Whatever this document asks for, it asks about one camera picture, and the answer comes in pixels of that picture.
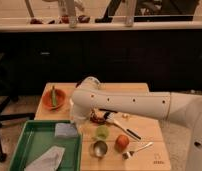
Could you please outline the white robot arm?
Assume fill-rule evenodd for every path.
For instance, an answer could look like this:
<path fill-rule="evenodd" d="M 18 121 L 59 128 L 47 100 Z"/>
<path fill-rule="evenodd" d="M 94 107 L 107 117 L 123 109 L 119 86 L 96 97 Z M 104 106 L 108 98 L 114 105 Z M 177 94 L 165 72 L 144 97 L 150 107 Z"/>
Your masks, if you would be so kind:
<path fill-rule="evenodd" d="M 85 78 L 71 95 L 70 114 L 85 122 L 94 108 L 166 119 L 191 130 L 185 171 L 202 171 L 202 95 L 174 92 L 110 92 L 95 77 Z"/>

